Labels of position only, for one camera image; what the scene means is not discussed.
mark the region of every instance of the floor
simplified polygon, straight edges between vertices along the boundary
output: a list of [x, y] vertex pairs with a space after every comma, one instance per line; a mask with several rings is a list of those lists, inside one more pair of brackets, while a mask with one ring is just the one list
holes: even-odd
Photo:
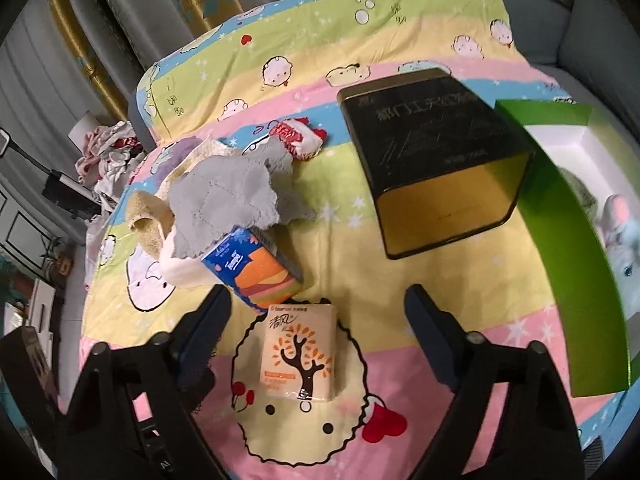
[[66, 282], [65, 303], [60, 319], [60, 350], [58, 353], [58, 389], [60, 408], [66, 410], [71, 400], [79, 369], [79, 343], [84, 311], [84, 247], [78, 247], [74, 268]]

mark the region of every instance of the tree logo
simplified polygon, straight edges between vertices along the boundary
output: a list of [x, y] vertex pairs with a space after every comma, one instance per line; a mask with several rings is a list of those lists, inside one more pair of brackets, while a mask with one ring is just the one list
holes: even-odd
[[278, 338], [273, 345], [276, 352], [271, 357], [274, 366], [287, 364], [295, 368], [302, 378], [302, 387], [298, 393], [301, 400], [311, 400], [314, 394], [314, 375], [322, 372], [324, 378], [331, 374], [333, 358], [318, 348], [313, 332], [300, 323], [286, 327], [284, 337]]

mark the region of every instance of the stuffed toy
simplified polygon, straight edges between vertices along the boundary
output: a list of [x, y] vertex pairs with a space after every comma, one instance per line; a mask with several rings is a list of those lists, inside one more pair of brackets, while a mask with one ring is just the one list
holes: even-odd
[[640, 312], [640, 223], [622, 195], [605, 202], [600, 227], [625, 319]]
[[607, 198], [598, 222], [596, 198], [577, 176], [559, 169], [600, 238], [625, 319], [629, 320], [640, 312], [640, 222], [631, 214], [626, 198], [619, 194]]
[[309, 119], [298, 117], [279, 121], [271, 131], [270, 136], [278, 137], [297, 160], [309, 160], [316, 156], [326, 140], [326, 131], [310, 128]]

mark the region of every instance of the screw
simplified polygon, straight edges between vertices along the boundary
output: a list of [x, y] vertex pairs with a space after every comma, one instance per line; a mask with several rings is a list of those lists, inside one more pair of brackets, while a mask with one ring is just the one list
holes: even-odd
[[481, 345], [486, 341], [486, 338], [481, 333], [473, 331], [466, 333], [466, 340], [474, 345]]
[[158, 332], [157, 334], [155, 334], [151, 338], [151, 342], [155, 346], [160, 346], [160, 345], [163, 345], [164, 343], [168, 342], [170, 337], [171, 336], [169, 336], [169, 334], [167, 332]]
[[546, 353], [546, 346], [544, 345], [544, 343], [541, 343], [540, 341], [532, 341], [531, 343], [529, 343], [529, 347], [536, 354], [544, 354], [544, 353]]
[[93, 348], [91, 348], [91, 353], [93, 355], [100, 355], [105, 350], [109, 349], [109, 345], [105, 342], [96, 343]]

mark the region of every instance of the colorful comforter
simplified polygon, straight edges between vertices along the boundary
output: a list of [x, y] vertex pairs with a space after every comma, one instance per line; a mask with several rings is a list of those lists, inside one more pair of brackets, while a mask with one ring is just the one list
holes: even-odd
[[[566, 93], [513, 44], [501, 0], [283, 0], [223, 23], [147, 72], [138, 103], [159, 143], [112, 217], [86, 302], [82, 356], [170, 331], [206, 288], [178, 290], [124, 224], [132, 190], [155, 192], [204, 139], [250, 149], [282, 118], [328, 132], [299, 163], [296, 189], [318, 213], [274, 231], [304, 272], [299, 299], [338, 308], [337, 395], [274, 400], [257, 387], [262, 317], [234, 301], [210, 366], [215, 388], [194, 413], [238, 478], [402, 479], [414, 468], [451, 396], [438, 384], [402, 312], [421, 283], [466, 330], [500, 344], [548, 345], [565, 384], [562, 329], [545, 269], [516, 210], [502, 227], [402, 260], [386, 259], [367, 183], [335, 95], [343, 86], [437, 66], [490, 105]], [[496, 388], [469, 467], [482, 464], [505, 390]], [[620, 396], [572, 399], [583, 446], [609, 426]], [[145, 416], [143, 399], [139, 416]]]

